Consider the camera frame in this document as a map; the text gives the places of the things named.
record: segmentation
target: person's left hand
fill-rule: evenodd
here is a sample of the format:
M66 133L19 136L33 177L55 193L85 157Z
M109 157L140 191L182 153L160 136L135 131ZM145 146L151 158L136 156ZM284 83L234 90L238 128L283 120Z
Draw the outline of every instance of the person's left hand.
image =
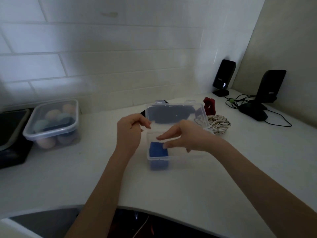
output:
M121 118L118 123L117 146L116 151L124 153L129 158L135 153L141 141L140 125L146 128L150 127L151 121L142 114L131 114Z

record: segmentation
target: plastic container with balls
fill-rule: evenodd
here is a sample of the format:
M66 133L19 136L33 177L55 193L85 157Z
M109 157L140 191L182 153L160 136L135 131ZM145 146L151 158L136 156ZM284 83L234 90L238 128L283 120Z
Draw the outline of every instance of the plastic container with balls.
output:
M79 107L75 99L50 102L37 106L23 135L40 148L52 149L79 141Z
M146 133L147 159L151 170L194 167L196 161L193 158L206 155L201 151L188 153L186 148L163 149L163 143L168 140L156 139L180 120L190 120L202 128L208 128L209 123L203 104L194 100L181 104L169 104L165 100L158 100L154 104L147 105L145 116L152 121L151 129Z

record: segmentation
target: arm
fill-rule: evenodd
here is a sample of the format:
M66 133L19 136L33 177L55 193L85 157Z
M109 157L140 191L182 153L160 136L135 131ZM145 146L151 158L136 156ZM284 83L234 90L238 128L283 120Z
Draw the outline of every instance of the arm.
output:
M158 140L179 137L165 148L185 147L212 154L227 170L276 237L317 237L317 213L262 172L231 144L191 121L182 120Z
M141 114L122 118L118 126L117 146L95 189L67 232L65 238L107 237L117 208L124 170L140 144L140 125L150 128Z

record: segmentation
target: dark floor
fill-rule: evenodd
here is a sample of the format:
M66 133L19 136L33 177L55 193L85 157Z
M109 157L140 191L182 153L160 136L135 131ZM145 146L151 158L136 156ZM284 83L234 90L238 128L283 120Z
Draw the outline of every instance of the dark floor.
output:
M216 236L209 235L164 218L142 212L134 212L132 210L117 209L110 227L108 238L132 238L136 233L137 235L134 238L216 238Z

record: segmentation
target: egg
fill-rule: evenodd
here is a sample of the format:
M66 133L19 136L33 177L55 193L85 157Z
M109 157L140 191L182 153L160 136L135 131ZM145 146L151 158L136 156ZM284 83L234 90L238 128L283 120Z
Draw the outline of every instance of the egg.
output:
M76 138L77 138L77 133L74 133L70 136L62 136L62 135L57 136L57 140L61 144L65 144L65 145L71 144Z
M53 109L49 112L47 112L47 114L45 115L45 118L48 121L55 121L57 119L57 116L61 114L61 111L58 109Z
M74 105L69 104L69 103L64 104L62 110L64 113L76 114L76 107Z
M46 119L41 119L35 122L33 125L33 130L35 133L43 132L43 129L49 124L49 121Z
M57 121L60 122L64 118L73 118L75 119L74 115L71 115L69 113L61 113L57 116Z
M45 139L39 139L36 141L37 144L44 149L49 149L49 148L53 148L56 144L56 140L54 137L48 137Z

